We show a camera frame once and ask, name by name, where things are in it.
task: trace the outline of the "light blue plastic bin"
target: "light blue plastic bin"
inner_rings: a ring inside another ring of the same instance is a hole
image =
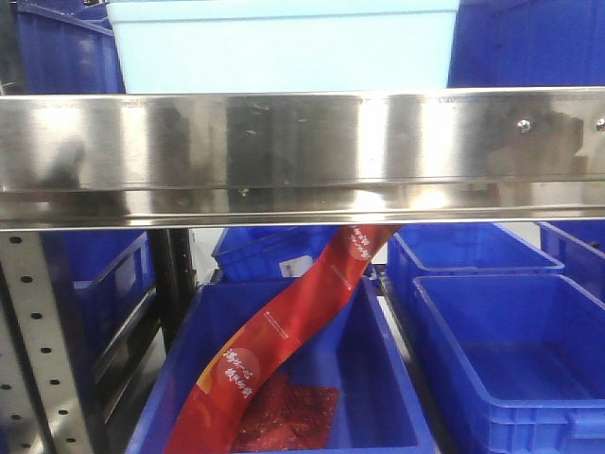
[[[447,83],[458,0],[113,0],[129,93],[408,90]]]

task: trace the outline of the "blue plastic crate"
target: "blue plastic crate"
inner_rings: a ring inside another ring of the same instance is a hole
[[[605,301],[605,221],[539,222],[543,251],[561,260],[564,274]]]
[[[601,0],[462,0],[452,87],[605,84]]]
[[[301,276],[321,255],[337,226],[233,227],[212,256],[229,281]]]
[[[96,356],[155,278],[147,233],[68,232],[63,240],[86,336]]]
[[[389,241],[387,275],[398,297],[419,276],[562,273],[563,264],[490,222],[411,224]]]
[[[125,92],[105,4],[19,0],[16,11],[31,93]]]
[[[204,365],[289,281],[202,288],[151,392],[128,454],[163,452]],[[298,384],[340,389],[328,452],[435,452],[417,396],[368,281],[347,307],[282,367]]]
[[[553,274],[415,284],[412,346],[459,452],[605,452],[604,304]]]

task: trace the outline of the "metal shelf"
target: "metal shelf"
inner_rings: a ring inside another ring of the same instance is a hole
[[[0,229],[605,217],[605,89],[3,96]]]

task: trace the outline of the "bolt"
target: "bolt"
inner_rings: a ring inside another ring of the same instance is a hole
[[[517,123],[517,130],[522,134],[525,134],[531,130],[531,122],[527,119],[523,119]]]

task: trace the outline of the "storage shelf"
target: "storage shelf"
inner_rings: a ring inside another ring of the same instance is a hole
[[[599,87],[4,96],[0,229],[605,217],[602,115]]]

